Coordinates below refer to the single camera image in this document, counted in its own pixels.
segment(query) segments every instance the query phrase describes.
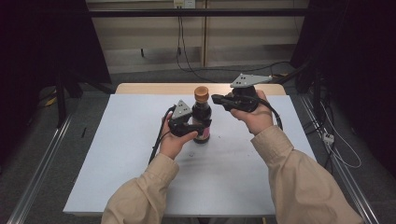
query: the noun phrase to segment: bottle label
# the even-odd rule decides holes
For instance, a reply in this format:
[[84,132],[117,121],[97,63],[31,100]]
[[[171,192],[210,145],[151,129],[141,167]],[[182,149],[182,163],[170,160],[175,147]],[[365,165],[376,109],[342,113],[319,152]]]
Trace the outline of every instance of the bottle label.
[[[200,124],[200,123],[201,123],[201,122],[199,122],[199,121],[196,120],[196,119],[193,119],[193,120],[192,120],[192,124]],[[205,140],[206,138],[209,137],[209,135],[210,135],[210,126],[204,128],[203,134],[202,134],[202,135],[196,136],[195,139],[197,139],[197,140]]]

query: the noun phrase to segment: beige shirt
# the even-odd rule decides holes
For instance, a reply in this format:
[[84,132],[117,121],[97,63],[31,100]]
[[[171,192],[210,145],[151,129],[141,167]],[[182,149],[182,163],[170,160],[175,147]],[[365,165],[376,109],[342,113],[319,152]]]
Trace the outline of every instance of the beige shirt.
[[[269,170],[277,223],[363,223],[332,176],[272,126],[251,140]],[[102,223],[161,223],[178,165],[158,154],[145,173],[110,198]]]

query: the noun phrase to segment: white tabletop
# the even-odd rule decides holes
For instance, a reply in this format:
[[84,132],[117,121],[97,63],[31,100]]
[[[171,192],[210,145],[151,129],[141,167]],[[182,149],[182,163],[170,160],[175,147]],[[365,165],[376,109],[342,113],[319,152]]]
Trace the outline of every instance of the white tabletop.
[[[289,96],[267,96],[280,115],[284,132],[295,148],[312,157]],[[190,95],[111,95],[102,121],[70,193],[64,212],[101,215],[107,200],[127,180],[146,169],[161,126],[161,117]],[[220,105],[212,107],[211,136],[207,144],[187,143],[177,156],[180,171],[167,194],[169,217],[262,217],[275,208],[268,170],[250,143],[245,123]]]

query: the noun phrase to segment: bottle cap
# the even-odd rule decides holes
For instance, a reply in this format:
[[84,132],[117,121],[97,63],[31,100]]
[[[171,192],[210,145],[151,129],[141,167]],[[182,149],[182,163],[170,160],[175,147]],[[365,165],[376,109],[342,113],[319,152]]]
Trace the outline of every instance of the bottle cap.
[[205,86],[197,87],[194,91],[194,96],[198,103],[204,103],[209,99],[209,89]]

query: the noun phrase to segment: wall outlet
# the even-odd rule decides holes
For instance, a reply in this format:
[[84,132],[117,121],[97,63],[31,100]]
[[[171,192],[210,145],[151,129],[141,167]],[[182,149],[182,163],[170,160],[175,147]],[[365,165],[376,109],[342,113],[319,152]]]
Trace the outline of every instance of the wall outlet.
[[184,1],[185,0],[174,0],[174,7],[175,8],[184,8]]
[[184,8],[195,8],[195,0],[184,0]]

